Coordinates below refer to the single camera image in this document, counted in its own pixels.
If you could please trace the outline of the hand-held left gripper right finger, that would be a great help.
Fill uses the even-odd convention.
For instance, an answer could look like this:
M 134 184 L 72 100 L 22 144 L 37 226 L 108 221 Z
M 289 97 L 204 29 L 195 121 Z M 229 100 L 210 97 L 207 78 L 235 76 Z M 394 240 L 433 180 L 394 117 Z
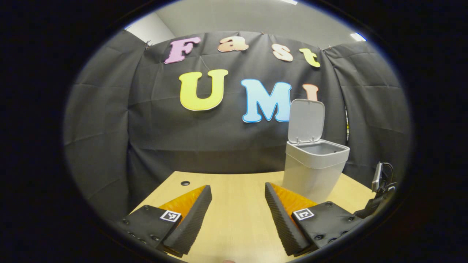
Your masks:
M 265 183 L 265 199 L 288 256 L 318 250 L 346 235 L 363 219 L 336 203 L 317 204 L 274 183 Z

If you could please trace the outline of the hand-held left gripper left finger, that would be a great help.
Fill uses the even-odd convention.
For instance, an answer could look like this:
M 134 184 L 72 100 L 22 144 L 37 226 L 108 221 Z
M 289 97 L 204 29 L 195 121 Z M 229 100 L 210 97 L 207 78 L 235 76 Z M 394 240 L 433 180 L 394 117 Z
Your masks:
M 211 187 L 203 185 L 158 207 L 142 205 L 121 219 L 121 228 L 154 250 L 187 255 L 211 201 Z

